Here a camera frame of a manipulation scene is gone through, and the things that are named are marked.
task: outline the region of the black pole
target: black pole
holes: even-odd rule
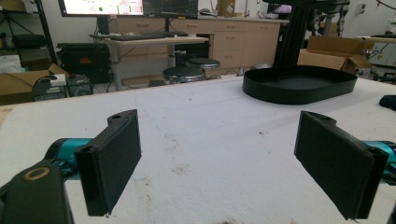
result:
[[[309,8],[294,7],[276,67],[296,65],[303,46]]]
[[[41,26],[43,27],[44,36],[47,40],[47,49],[49,51],[50,60],[58,64],[58,60],[56,59],[55,50],[53,49],[52,39],[50,37],[50,29],[49,25],[47,24],[46,14],[44,13],[43,5],[41,0],[36,0],[35,3],[37,4],[38,15],[40,16]]]
[[[171,26],[171,22],[169,20],[169,17],[165,17],[165,32],[169,32],[169,27]]]

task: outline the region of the white table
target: white table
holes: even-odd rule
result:
[[[116,91],[121,90],[121,73],[120,73],[120,49],[122,48],[136,48],[146,47],[154,45],[167,45],[168,46],[168,67],[175,66],[175,45],[179,44],[197,44],[204,43],[208,38],[196,37],[196,36],[177,36],[177,37],[166,37],[159,39],[145,39],[145,40],[134,40],[134,41],[115,41],[106,40],[108,45],[111,58],[111,69],[114,75],[114,83]]]
[[[396,142],[396,112],[378,105],[396,86],[359,78],[349,94],[276,105],[244,94],[242,82],[234,77],[17,106],[0,129],[0,186],[42,160],[58,138],[94,137],[107,117],[136,108],[142,159],[110,218],[88,217],[79,181],[66,181],[77,224],[355,223],[343,219],[293,155],[300,111],[334,118],[361,140]],[[369,219],[359,223],[387,223],[395,202],[396,187],[381,184]]]

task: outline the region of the wall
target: wall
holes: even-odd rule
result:
[[[395,10],[382,5],[378,6],[375,0],[351,0],[350,2],[343,37],[384,34],[387,30],[388,19],[396,15]],[[396,7],[394,0],[382,0],[382,2]],[[366,5],[364,13],[355,15],[356,7],[360,3]]]
[[[382,0],[384,3],[396,7],[394,0]],[[58,1],[56,0],[42,0],[44,11],[49,24],[49,31],[51,33],[54,47],[58,43],[73,43],[73,42],[92,42],[89,34],[93,34],[96,26],[96,19],[94,18],[63,18],[59,9]],[[245,1],[235,1],[235,11],[245,11]],[[355,8],[358,3],[366,4],[365,12],[361,15],[355,15]],[[199,8],[210,6],[210,0],[199,0]],[[247,8],[250,11],[251,17],[257,17],[257,12],[264,12],[267,9],[267,4],[262,0],[257,4],[256,0],[248,0]],[[40,32],[39,20],[32,20],[35,15],[18,15],[18,20],[27,27]],[[353,37],[356,35],[372,35],[384,33],[387,26],[387,21],[395,16],[395,11],[384,6],[377,6],[375,0],[351,0],[349,12],[346,14],[346,24],[344,37]],[[6,23],[0,25],[0,33],[9,30],[5,27]]]

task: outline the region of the metal rack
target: metal rack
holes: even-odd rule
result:
[[[47,50],[49,51],[50,60],[53,63],[57,63],[56,54],[55,54],[55,51],[54,51],[53,45],[52,45],[52,39],[50,37],[50,29],[49,29],[48,24],[47,24],[47,19],[46,19],[46,15],[44,13],[43,5],[41,3],[41,0],[36,0],[35,3],[36,3],[36,6],[37,6],[37,14],[38,14],[38,16],[40,18],[41,26],[42,26],[42,29],[43,29],[43,32],[44,32],[44,37],[46,38],[46,45],[47,45]],[[30,34],[33,34],[32,31],[30,31],[28,28],[26,28],[25,26],[23,26],[22,24],[20,24],[19,22],[15,21],[14,19],[12,19],[9,16],[9,14],[24,13],[24,12],[21,12],[21,11],[10,11],[10,10],[4,10],[3,9],[3,10],[0,10],[0,13],[4,15],[4,18],[2,20],[0,20],[0,24],[6,21],[8,23],[8,27],[9,27],[9,30],[11,32],[11,35],[15,35],[14,31],[12,29],[12,25],[11,25],[12,22],[17,24],[18,26],[20,26],[23,30],[29,32]],[[15,49],[18,52],[18,54],[20,55],[20,57],[21,57],[21,54],[20,54],[20,51],[19,51],[18,48],[6,48],[6,49],[9,49],[9,50]]]

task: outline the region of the cabinet drawer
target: cabinet drawer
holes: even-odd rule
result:
[[[278,34],[279,33],[279,23],[262,22],[262,21],[247,22],[246,30],[249,33],[260,32],[260,33]]]
[[[246,31],[245,21],[215,21],[215,31]]]
[[[110,31],[114,33],[138,33],[161,30],[165,20],[161,18],[117,18],[110,23]]]
[[[234,68],[242,65],[243,54],[241,49],[214,51],[213,59],[220,61],[220,68]]]
[[[243,49],[245,33],[243,32],[216,32],[214,50]]]
[[[215,32],[214,21],[173,20],[171,24],[171,28],[188,34],[213,34]]]

